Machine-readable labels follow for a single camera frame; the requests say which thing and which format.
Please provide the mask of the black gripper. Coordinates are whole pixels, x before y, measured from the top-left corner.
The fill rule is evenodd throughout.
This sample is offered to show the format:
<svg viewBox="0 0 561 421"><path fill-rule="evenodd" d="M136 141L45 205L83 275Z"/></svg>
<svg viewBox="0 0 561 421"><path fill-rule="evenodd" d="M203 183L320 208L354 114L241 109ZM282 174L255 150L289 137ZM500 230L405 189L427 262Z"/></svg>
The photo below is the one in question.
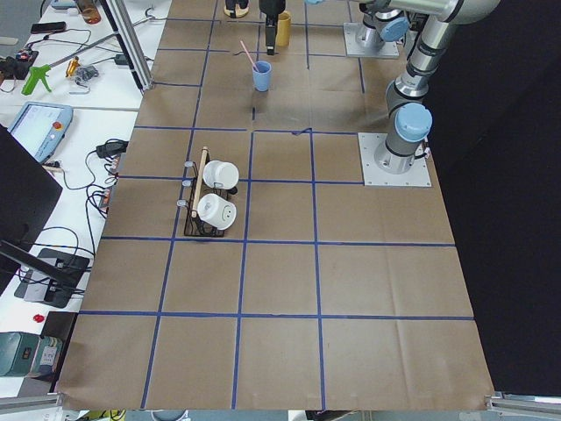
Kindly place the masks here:
<svg viewBox="0 0 561 421"><path fill-rule="evenodd" d="M259 10L266 15L266 53L275 54L277 17L286 9L285 0L259 0Z"/></svg>

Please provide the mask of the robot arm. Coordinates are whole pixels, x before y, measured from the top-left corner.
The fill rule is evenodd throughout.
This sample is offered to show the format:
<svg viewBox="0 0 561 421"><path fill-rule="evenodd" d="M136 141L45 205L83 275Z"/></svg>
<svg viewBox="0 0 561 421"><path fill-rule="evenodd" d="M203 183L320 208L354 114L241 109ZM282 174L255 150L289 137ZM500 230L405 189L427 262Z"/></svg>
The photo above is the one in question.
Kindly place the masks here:
<svg viewBox="0 0 561 421"><path fill-rule="evenodd" d="M401 75L389 83L386 92L389 130L376 149L376 164L389 174L410 170L418 158L415 151L432 126L430 111L423 105L429 79L436 72L459 25L478 22L489 15L497 1L361 1L365 12L392 10L421 13L428 18L416 39Z"/></svg>
<svg viewBox="0 0 561 421"><path fill-rule="evenodd" d="M258 1L259 10L266 16L266 52L275 53L281 44L280 14L286 9L285 1ZM403 11L382 9L374 11L372 6L361 4L361 23L344 23L344 41L347 56L397 59L397 41L402 39L409 28L409 21Z"/></svg>

